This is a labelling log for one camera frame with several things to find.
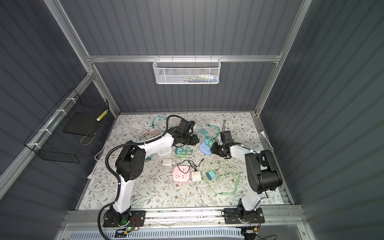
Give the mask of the blue power strip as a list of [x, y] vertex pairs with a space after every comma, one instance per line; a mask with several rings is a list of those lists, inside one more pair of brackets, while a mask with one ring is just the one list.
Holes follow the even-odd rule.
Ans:
[[215, 140], [213, 138], [208, 137], [202, 142], [199, 149], [204, 155], [211, 156], [212, 155], [211, 148], [214, 143], [215, 143]]

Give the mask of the teal charger plug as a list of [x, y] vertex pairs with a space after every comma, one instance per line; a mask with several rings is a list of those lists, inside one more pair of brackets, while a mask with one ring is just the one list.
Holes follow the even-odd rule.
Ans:
[[207, 177], [207, 179], [210, 180], [210, 181], [213, 180], [216, 176], [217, 176], [217, 175], [216, 175], [216, 173], [215, 173], [214, 170], [211, 170], [211, 171], [209, 171], [209, 172], [206, 173], [206, 177]]

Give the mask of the white charger plug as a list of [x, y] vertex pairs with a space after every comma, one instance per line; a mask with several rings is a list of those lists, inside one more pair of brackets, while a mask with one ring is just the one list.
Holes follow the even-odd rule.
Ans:
[[200, 183], [202, 181], [202, 174], [200, 171], [194, 171], [191, 173], [191, 179], [193, 183]]
[[172, 167], [174, 164], [172, 159], [163, 159], [162, 165], [166, 167]]

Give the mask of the pink power strip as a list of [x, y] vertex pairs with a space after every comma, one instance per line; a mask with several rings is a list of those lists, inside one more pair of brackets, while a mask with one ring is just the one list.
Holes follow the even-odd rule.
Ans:
[[177, 165], [173, 170], [172, 180], [177, 184], [184, 184], [190, 180], [190, 167]]

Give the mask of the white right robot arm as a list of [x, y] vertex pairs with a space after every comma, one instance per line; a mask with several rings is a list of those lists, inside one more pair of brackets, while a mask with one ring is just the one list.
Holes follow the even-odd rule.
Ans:
[[225, 223], [228, 225], [263, 224], [265, 217], [260, 204], [268, 197], [267, 191], [274, 191], [283, 184], [283, 178], [272, 151], [252, 150], [236, 143], [230, 131], [224, 131], [220, 133], [220, 143], [214, 143], [211, 152], [224, 159], [241, 160], [246, 165], [250, 188], [239, 200], [236, 209], [225, 208], [222, 211]]

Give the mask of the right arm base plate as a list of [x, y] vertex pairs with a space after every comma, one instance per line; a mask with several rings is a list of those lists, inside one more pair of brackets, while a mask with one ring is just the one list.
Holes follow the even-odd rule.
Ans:
[[221, 211], [222, 217], [225, 219], [225, 223], [229, 225], [234, 224], [264, 224], [265, 217], [263, 210], [257, 208], [252, 211], [245, 211], [241, 208], [225, 208]]

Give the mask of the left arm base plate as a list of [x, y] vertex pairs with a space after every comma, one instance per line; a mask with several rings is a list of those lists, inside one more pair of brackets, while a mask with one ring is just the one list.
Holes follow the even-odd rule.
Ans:
[[143, 227], [146, 219], [146, 213], [146, 211], [126, 211], [119, 214], [114, 209], [107, 210], [107, 212], [103, 215], [103, 227]]

